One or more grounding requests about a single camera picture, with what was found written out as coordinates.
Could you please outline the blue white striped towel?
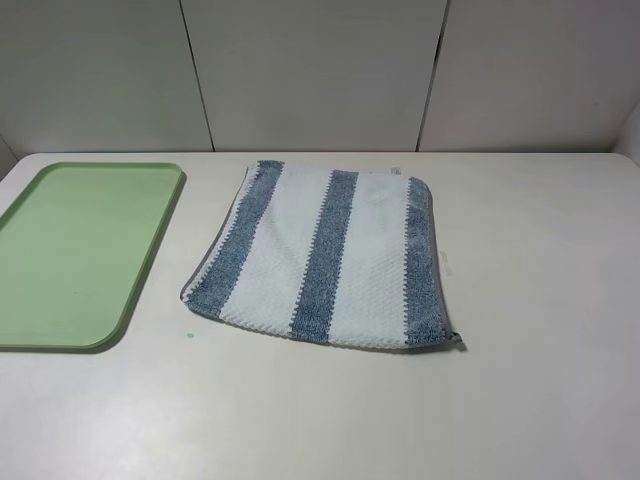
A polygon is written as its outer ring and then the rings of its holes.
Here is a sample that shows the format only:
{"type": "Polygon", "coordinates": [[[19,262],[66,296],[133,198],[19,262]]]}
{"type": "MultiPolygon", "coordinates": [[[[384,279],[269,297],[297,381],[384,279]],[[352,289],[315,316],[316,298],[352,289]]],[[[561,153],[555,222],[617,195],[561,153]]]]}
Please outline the blue white striped towel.
{"type": "Polygon", "coordinates": [[[205,318],[359,350],[458,344],[427,184],[397,173],[251,165],[180,294],[205,318]]]}

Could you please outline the green plastic tray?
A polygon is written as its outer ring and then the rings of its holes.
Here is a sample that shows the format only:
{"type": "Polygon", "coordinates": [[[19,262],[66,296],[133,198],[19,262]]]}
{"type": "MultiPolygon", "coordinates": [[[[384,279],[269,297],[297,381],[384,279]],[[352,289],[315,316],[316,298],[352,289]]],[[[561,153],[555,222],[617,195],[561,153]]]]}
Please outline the green plastic tray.
{"type": "Polygon", "coordinates": [[[128,322],[185,183],[172,163],[57,162],[1,216],[1,347],[95,351],[128,322]]]}

